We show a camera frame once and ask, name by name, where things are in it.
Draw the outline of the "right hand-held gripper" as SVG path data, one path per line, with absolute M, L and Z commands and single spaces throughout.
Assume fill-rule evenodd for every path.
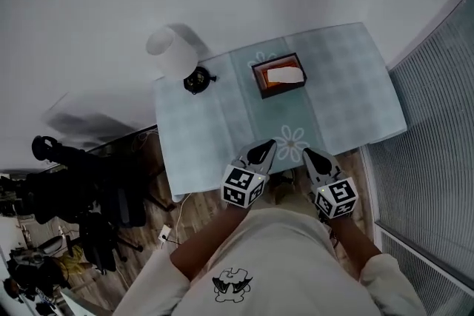
M 358 201 L 352 177 L 340 167 L 329 153 L 305 148 L 303 159 L 311 180 L 314 204 L 327 219 L 350 214 Z

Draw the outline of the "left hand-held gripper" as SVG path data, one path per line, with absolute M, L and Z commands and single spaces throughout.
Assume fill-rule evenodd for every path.
M 276 148 L 273 139 L 245 146 L 225 169 L 221 199 L 234 206 L 249 208 L 263 194 Z

